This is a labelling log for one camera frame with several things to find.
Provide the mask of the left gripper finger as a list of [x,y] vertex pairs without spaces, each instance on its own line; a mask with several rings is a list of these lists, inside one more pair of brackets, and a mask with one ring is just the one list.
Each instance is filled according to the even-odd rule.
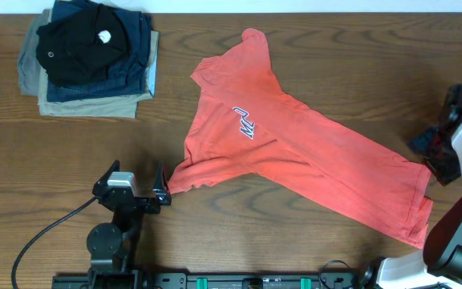
[[114,172],[120,171],[120,161],[115,160],[109,167],[109,169],[103,174],[103,176],[94,184],[94,188],[108,186],[108,180]]
[[170,206],[172,204],[172,196],[168,188],[163,161],[158,164],[152,191],[161,206]]

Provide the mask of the red printed t-shirt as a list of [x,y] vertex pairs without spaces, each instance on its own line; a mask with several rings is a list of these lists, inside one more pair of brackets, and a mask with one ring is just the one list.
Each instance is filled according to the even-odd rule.
[[422,248],[432,202],[428,168],[286,94],[265,34],[253,28],[202,59],[200,87],[173,193],[256,173],[389,237]]

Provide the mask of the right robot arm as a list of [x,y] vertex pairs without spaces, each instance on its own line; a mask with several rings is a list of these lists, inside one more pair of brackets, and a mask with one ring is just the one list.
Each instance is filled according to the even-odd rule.
[[[408,142],[442,185],[462,181],[462,83],[448,89],[439,123]],[[438,221],[422,250],[371,264],[360,288],[462,288],[462,197]]]

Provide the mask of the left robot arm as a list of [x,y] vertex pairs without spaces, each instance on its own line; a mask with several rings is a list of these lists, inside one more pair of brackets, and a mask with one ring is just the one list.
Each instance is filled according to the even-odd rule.
[[95,226],[87,236],[91,254],[90,288],[152,288],[148,275],[132,264],[146,214],[158,214],[172,204],[164,163],[158,164],[152,197],[138,194],[135,175],[120,170],[114,161],[94,184],[92,193],[98,203],[113,213],[110,222]]

